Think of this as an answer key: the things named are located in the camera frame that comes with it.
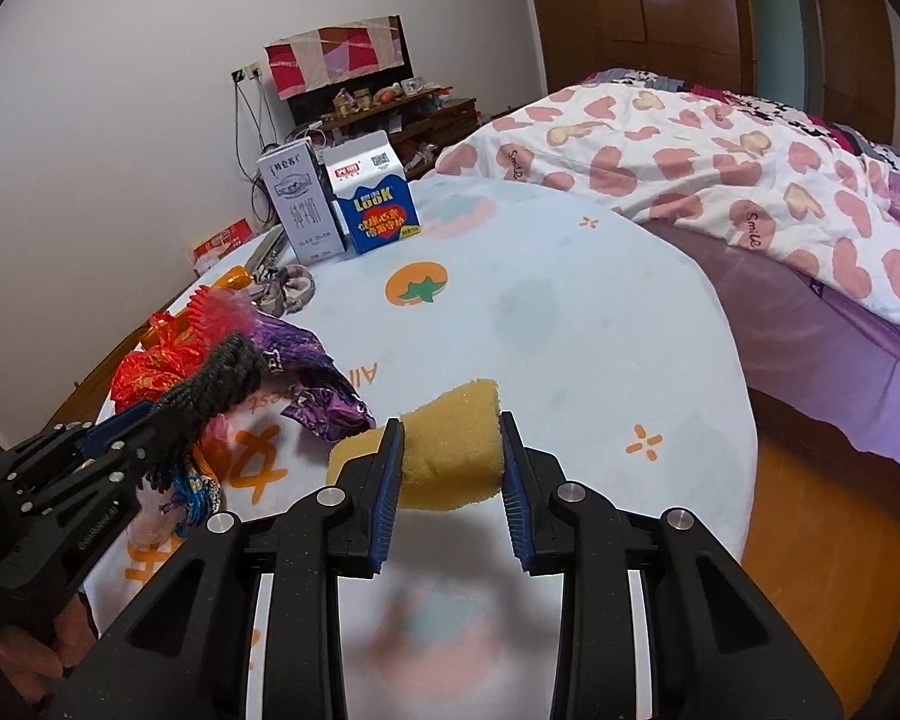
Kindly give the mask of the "person's left hand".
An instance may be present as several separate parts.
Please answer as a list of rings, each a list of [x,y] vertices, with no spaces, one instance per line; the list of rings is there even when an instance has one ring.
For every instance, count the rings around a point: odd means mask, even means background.
[[[74,668],[97,642],[92,616],[78,593],[53,621],[55,639],[45,645],[14,626],[0,632],[0,668],[29,706],[52,695],[68,668]]]

